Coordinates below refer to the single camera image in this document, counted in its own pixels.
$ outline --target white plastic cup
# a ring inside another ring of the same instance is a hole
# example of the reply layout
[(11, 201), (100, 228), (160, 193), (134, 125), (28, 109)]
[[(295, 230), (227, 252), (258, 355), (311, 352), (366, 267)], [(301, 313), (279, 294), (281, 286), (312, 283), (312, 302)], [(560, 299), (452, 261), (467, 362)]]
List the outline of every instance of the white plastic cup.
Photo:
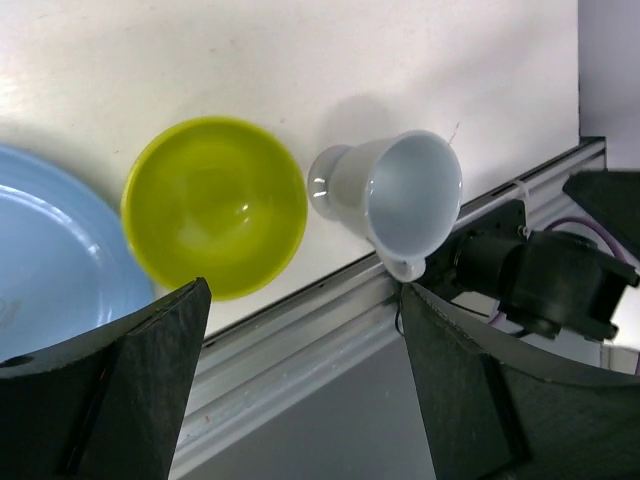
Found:
[(462, 171), (443, 138), (411, 131), (328, 148), (311, 166), (307, 187), (320, 215), (368, 239), (389, 273), (411, 282), (453, 230)]

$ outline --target white table surface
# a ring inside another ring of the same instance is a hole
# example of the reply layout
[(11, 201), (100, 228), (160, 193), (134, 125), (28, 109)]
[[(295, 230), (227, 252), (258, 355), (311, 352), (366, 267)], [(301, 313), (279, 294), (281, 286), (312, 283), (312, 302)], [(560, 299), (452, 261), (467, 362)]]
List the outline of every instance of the white table surface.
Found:
[[(453, 138), (465, 199), (576, 145), (576, 0), (4, 0), (0, 141), (117, 206), (165, 128), (232, 115), (314, 157), (424, 128)], [(270, 285), (207, 334), (370, 251), (310, 210)]]

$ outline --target bowl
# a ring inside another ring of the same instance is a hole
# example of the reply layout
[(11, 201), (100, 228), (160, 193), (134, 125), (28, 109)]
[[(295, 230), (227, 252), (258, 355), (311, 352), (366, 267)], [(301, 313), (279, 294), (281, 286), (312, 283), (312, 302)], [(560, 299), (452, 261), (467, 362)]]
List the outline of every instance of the bowl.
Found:
[(305, 185), (263, 129), (196, 118), (156, 137), (136, 160), (121, 203), (134, 256), (175, 289), (204, 277), (214, 300), (264, 287), (291, 261), (307, 218)]

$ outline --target light blue plate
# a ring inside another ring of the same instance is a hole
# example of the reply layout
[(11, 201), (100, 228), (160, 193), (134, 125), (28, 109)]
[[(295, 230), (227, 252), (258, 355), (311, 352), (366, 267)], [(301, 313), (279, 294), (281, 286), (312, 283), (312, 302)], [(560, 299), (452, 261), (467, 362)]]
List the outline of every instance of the light blue plate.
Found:
[(115, 212), (67, 173), (0, 145), (0, 361), (153, 300)]

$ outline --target purple cable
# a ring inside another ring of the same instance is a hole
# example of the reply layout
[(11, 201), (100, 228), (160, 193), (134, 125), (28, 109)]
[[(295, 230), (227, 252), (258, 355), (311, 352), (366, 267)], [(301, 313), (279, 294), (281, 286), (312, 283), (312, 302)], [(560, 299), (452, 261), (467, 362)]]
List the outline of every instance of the purple cable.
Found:
[[(615, 239), (611, 236), (611, 234), (607, 232), (604, 229), (604, 227), (602, 227), (599, 223), (593, 220), (589, 220), (588, 218), (583, 218), (583, 217), (559, 218), (558, 220), (554, 220), (549, 225), (547, 225), (544, 231), (550, 232), (551, 230), (555, 230), (556, 228), (558, 228), (560, 225), (564, 225), (567, 223), (577, 223), (578, 225), (583, 225), (587, 227), (596, 235), (598, 235), (604, 241), (604, 243), (607, 244), (607, 247), (609, 247), (609, 250), (611, 250), (611, 254), (615, 258), (623, 262), (626, 262), (624, 253), (622, 253), (622, 249), (620, 248), (618, 243), (615, 241)], [(498, 312), (496, 316), (494, 316), (491, 320), (489, 320), (488, 325), (495, 325), (500, 320), (502, 320), (502, 317), (504, 317), (504, 313)], [(640, 375), (640, 356), (638, 356), (638, 363), (636, 364), (636, 375)]]

